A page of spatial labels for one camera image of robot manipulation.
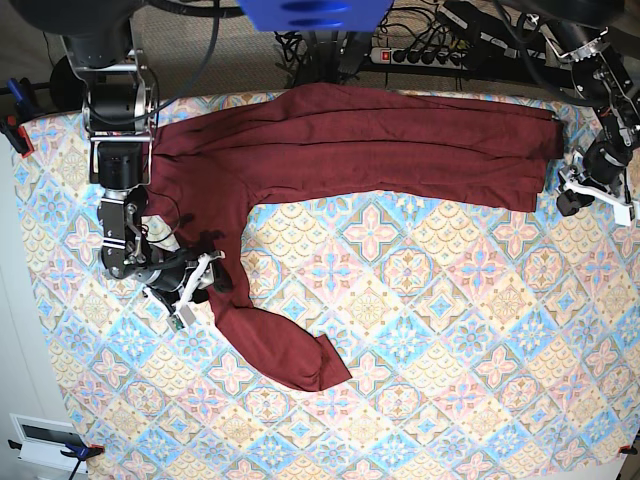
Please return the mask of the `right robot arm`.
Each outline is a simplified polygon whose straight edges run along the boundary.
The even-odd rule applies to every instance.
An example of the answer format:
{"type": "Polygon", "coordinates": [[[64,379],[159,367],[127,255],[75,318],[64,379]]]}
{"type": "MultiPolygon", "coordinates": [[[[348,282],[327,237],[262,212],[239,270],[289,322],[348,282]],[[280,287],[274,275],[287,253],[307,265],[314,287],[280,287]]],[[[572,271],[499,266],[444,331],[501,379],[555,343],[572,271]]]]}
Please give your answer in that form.
{"type": "Polygon", "coordinates": [[[147,238],[142,217],[149,203],[152,149],[158,127],[159,84],[129,20],[63,39],[72,72],[85,84],[82,114],[90,141],[89,180],[104,190],[97,214],[103,228],[101,261],[107,276],[132,279],[168,313],[169,326],[192,324],[191,302],[206,288],[228,289],[214,247],[169,251],[147,238]]]}

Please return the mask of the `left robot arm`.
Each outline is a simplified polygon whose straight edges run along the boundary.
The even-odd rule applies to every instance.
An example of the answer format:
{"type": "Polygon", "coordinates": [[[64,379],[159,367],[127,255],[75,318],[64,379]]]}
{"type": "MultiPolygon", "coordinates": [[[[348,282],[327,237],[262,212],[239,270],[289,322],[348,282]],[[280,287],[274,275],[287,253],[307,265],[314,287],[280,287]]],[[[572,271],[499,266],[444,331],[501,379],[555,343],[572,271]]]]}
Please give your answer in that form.
{"type": "Polygon", "coordinates": [[[564,103],[592,109],[601,131],[590,146],[571,153],[571,162],[558,169],[556,205],[573,216],[600,200],[613,208],[614,221],[630,226],[639,217],[639,202],[632,198],[628,166],[639,148],[639,88],[623,61],[606,40],[607,32],[566,21],[543,21],[534,14],[518,18],[514,36],[532,78],[564,103]],[[547,25],[545,38],[556,59],[570,67],[574,96],[546,80],[537,70],[528,43],[547,25]]]}

